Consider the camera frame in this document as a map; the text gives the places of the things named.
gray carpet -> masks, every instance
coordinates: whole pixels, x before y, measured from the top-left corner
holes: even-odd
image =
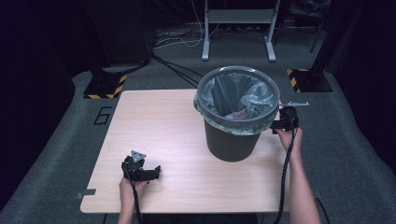
[[[202,42],[195,48],[178,44],[154,52],[166,61],[203,75],[228,65],[253,67],[275,81],[281,101],[309,102],[310,106],[298,107],[304,129],[304,167],[313,190],[320,191],[323,196],[321,201],[331,223],[396,223],[395,175],[375,155],[357,128],[333,76],[325,74],[333,92],[295,93],[291,88],[286,69],[309,68],[318,53],[320,43],[314,53],[309,53],[314,37],[312,30],[284,30],[275,46],[275,63],[268,62],[263,35],[250,32],[215,39],[211,42],[208,62],[201,60]],[[104,214],[80,212],[81,199],[76,195],[87,188],[110,122],[93,125],[96,116],[103,106],[111,106],[104,111],[112,115],[119,99],[83,99],[91,78],[92,75],[85,72],[73,79],[76,85],[73,103],[1,212],[0,223],[103,222]],[[152,60],[146,67],[128,75],[122,90],[192,88],[173,71]],[[265,214],[263,223],[273,223],[275,217],[276,214]],[[117,214],[106,216],[106,223],[116,222]],[[283,215],[282,223],[289,223],[288,213]]]

black cable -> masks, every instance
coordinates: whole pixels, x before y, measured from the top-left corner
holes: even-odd
[[[319,198],[316,198],[315,200],[317,200],[318,204],[320,205],[320,207],[321,207],[321,209],[322,209],[322,211],[324,213],[324,216],[326,217],[327,223],[330,224],[329,216],[327,215],[326,209],[324,209],[324,206],[323,206],[322,202],[320,201]]]
[[[107,214],[105,214],[105,216],[103,217],[103,224],[105,224],[106,223],[106,219],[107,219]]]
[[[262,221],[260,223],[264,223],[264,213],[262,213]]]
[[[136,215],[137,215],[137,223],[142,224],[142,216],[140,214],[140,206],[139,206],[139,199],[137,197],[137,191],[136,188],[134,187],[134,181],[132,181],[131,177],[129,176],[128,172],[124,172],[125,174],[128,175],[128,180],[131,183],[132,190],[134,191],[134,208],[136,209]]]
[[[201,74],[199,74],[199,73],[197,73],[197,72],[194,72],[194,71],[190,70],[189,68],[183,67],[183,66],[181,66],[181,65],[178,65],[178,64],[175,64],[175,63],[169,63],[169,62],[163,60],[161,57],[155,55],[154,53],[152,53],[152,58],[153,58],[154,60],[156,60],[157,62],[162,63],[163,65],[167,66],[167,67],[168,67],[169,69],[171,69],[172,71],[174,71],[179,77],[183,78],[185,81],[187,81],[188,83],[190,83],[195,89],[197,88],[197,85],[199,84],[199,81],[196,81],[196,80],[193,79],[192,77],[189,77],[189,76],[187,76],[186,74],[184,74],[184,73],[178,71],[176,68],[172,67],[171,65],[174,65],[174,66],[177,66],[177,67],[186,69],[186,70],[188,70],[188,71],[190,71],[190,72],[193,72],[194,74],[196,74],[196,75],[202,77]]]
[[[278,213],[276,216],[276,221],[274,222],[275,224],[279,223],[280,219],[282,218],[282,214],[283,214],[283,203],[285,201],[286,172],[288,171],[290,154],[291,154],[291,151],[292,151],[293,145],[294,145],[294,138],[295,138],[295,135],[297,134],[297,130],[294,132],[294,124],[293,124],[293,120],[291,119],[291,116],[289,115],[289,113],[287,111],[286,111],[286,114],[289,116],[290,123],[291,123],[291,141],[290,141],[290,145],[288,148],[288,152],[286,154],[285,162],[283,164],[282,181],[281,181],[281,186],[280,186],[279,210],[278,210]]]
[[[195,29],[190,29],[189,31],[186,31],[186,33],[181,34],[181,35],[164,35],[162,39],[157,40],[157,43],[155,44],[154,48],[160,48],[162,46],[166,46],[170,43],[172,43],[175,40],[184,40],[186,41],[188,38],[191,37],[201,37],[201,33],[196,33]]]

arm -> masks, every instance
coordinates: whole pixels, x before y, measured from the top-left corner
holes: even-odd
[[[303,130],[297,128],[295,131],[297,133],[290,154],[290,223],[320,223],[317,205],[301,158]],[[291,142],[291,132],[284,132],[282,130],[276,130],[276,132],[279,134],[283,148],[288,150]]]
[[[136,182],[135,188],[137,196],[143,192],[144,187],[148,182]],[[120,182],[120,201],[121,210],[119,216],[119,224],[132,224],[132,215],[134,213],[134,191],[128,179],[122,178]]]

light wood tabletop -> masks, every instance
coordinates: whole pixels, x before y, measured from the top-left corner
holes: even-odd
[[[84,213],[118,213],[121,163],[131,150],[146,154],[145,170],[161,165],[139,199],[142,213],[276,212],[286,152],[272,130],[262,132],[252,154],[227,162],[206,145],[196,90],[124,91],[81,203]],[[285,210],[289,210],[289,175]]]

black trash can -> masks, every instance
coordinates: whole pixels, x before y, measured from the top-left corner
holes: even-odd
[[[210,152],[222,161],[242,161],[274,121],[279,89],[263,72],[227,66],[202,78],[194,106],[204,117]]]

